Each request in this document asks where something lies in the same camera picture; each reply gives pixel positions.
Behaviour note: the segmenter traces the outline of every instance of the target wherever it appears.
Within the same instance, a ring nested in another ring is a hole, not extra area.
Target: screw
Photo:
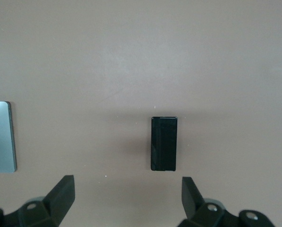
[[[29,204],[29,205],[27,206],[26,209],[31,210],[31,209],[34,209],[35,207],[36,207],[36,204],[35,204],[35,203],[31,203],[31,204]]]
[[[208,209],[209,209],[210,211],[217,211],[217,207],[216,207],[215,205],[213,205],[213,204],[209,204],[209,205],[208,205]]]
[[[252,220],[258,220],[258,216],[255,213],[252,212],[247,212],[246,213],[247,218],[252,219]]]

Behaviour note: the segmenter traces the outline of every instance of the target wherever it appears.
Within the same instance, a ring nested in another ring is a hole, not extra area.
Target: rectangular object
[[[177,117],[151,119],[151,170],[175,171],[177,130]]]
[[[0,173],[12,173],[16,169],[11,106],[0,101]]]

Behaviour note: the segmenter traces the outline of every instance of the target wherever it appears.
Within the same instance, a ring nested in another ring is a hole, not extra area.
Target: gray metal plate
[[[16,169],[11,106],[0,101],[0,173],[12,173]]]

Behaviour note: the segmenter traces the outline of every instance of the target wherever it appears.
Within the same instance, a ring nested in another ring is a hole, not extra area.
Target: black rectangular block
[[[151,119],[151,170],[175,171],[177,130],[177,117]]]

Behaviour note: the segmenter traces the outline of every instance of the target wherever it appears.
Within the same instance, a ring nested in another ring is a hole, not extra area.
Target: black plastic part
[[[183,177],[182,180],[182,203],[189,220],[196,211],[205,203],[201,193],[191,177]]]
[[[239,217],[218,204],[205,203],[191,177],[183,177],[182,203],[187,216],[179,227],[275,227],[268,217],[255,210],[243,210]]]
[[[5,216],[0,209],[0,227],[58,227],[74,200],[74,176],[64,176],[42,201],[30,201]]]
[[[151,119],[151,170],[175,171],[177,130],[177,117]]]
[[[248,218],[247,213],[255,214],[257,219]],[[266,215],[256,210],[243,210],[239,213],[239,218],[246,227],[275,227]]]

